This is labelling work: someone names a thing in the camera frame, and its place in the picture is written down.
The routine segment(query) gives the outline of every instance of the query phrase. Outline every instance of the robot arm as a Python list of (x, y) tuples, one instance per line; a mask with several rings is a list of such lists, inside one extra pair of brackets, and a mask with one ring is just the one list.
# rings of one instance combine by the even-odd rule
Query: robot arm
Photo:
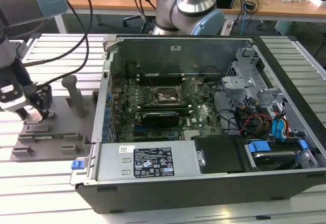
[(66, 0), (0, 0), (0, 108), (27, 115), (32, 105), (43, 118), (48, 116), (51, 86), (37, 89), (3, 29), (37, 20), (50, 19), (67, 11)]
[(224, 23), (216, 0), (157, 0), (154, 35), (215, 35)]

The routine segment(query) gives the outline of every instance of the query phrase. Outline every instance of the blue tab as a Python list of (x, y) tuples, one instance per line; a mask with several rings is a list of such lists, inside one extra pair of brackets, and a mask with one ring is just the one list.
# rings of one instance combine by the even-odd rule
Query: blue tab
[(84, 169), (85, 162), (83, 160), (74, 160), (71, 164), (72, 170), (82, 170)]
[(300, 145), (301, 145), (302, 149), (307, 149), (308, 148), (308, 145), (307, 145), (305, 140), (300, 140)]
[(277, 127), (276, 138), (280, 139), (282, 142), (285, 142), (285, 138), (283, 138), (283, 126), (284, 121), (280, 121), (279, 126)]
[(277, 122), (278, 121), (273, 121), (273, 126), (271, 127), (271, 133), (273, 136), (276, 136)]
[(267, 141), (254, 141), (248, 144), (250, 152), (268, 152), (271, 151)]

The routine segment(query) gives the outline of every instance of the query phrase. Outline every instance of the power supply label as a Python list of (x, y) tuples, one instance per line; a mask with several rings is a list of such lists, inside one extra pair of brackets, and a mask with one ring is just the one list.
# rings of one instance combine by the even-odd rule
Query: power supply label
[(136, 178), (174, 176), (171, 148), (134, 149), (133, 158)]

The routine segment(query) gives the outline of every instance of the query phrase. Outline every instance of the floor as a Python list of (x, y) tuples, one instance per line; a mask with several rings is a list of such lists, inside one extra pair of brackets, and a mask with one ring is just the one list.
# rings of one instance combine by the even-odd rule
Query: floor
[[(122, 26), (122, 18), (126, 16), (120, 15), (103, 15), (102, 21), (103, 25), (97, 25), (96, 18), (93, 21), (92, 33), (102, 34), (139, 34), (140, 28), (143, 25), (143, 21), (141, 19), (132, 20), (128, 22), (128, 27)], [(72, 14), (65, 14), (64, 18), (68, 24), (68, 28), (70, 33), (81, 33), (81, 29), (78, 23), (75, 21), (75, 17)], [(83, 21), (85, 26), (89, 25), (89, 15), (81, 14), (81, 20)], [(275, 21), (265, 21), (261, 31), (256, 29), (256, 26), (260, 24), (260, 21), (253, 20), (251, 21), (248, 29), (246, 31), (246, 35), (260, 35), (260, 36), (276, 36), (277, 33), (274, 30), (276, 25)], [(293, 33), (290, 33), (291, 36), (297, 37), (297, 39), (304, 45), (304, 47), (314, 55), (320, 45), (326, 40), (326, 26), (324, 27), (316, 27), (323, 26), (325, 24), (322, 23), (313, 23), (308, 25), (304, 22), (297, 22), (297, 28)], [(17, 26), (10, 30), (6, 30), (8, 36), (14, 36), (22, 33), (26, 33), (30, 30), (33, 30), (39, 23), (30, 23), (23, 26)], [(235, 27), (232, 31), (232, 35), (239, 35), (241, 31), (241, 27)], [(58, 33), (57, 26), (55, 24), (54, 19), (48, 20), (45, 26), (39, 31), (41, 33)], [(326, 46), (319, 52), (317, 56), (317, 60), (321, 65), (326, 65)]]

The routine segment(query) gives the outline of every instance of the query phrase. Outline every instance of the barcode label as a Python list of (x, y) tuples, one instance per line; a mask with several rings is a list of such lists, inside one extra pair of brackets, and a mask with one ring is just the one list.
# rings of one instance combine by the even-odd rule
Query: barcode label
[(134, 145), (119, 146), (119, 153), (133, 153)]

